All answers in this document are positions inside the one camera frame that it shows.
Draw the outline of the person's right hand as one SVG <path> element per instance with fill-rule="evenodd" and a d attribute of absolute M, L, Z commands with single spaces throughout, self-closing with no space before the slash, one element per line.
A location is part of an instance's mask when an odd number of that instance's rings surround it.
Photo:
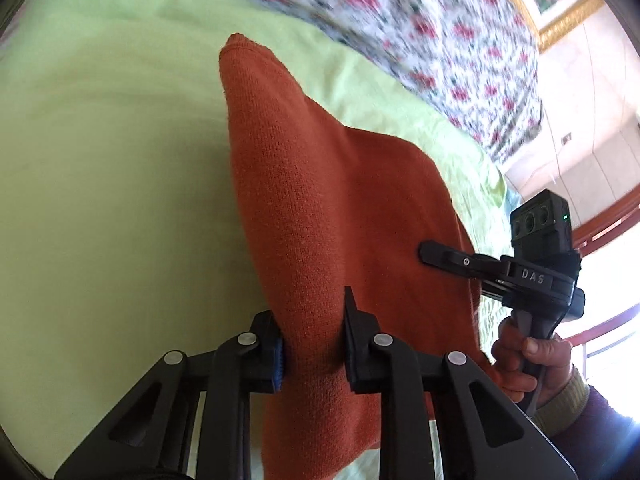
<path fill-rule="evenodd" d="M 537 406 L 541 408 L 570 381 L 572 350 L 570 342 L 558 335 L 551 339 L 525 337 L 512 318 L 504 318 L 491 355 L 496 360 L 494 369 L 501 376 L 502 391 L 514 402 L 523 401 L 526 393 L 538 391 Z"/>

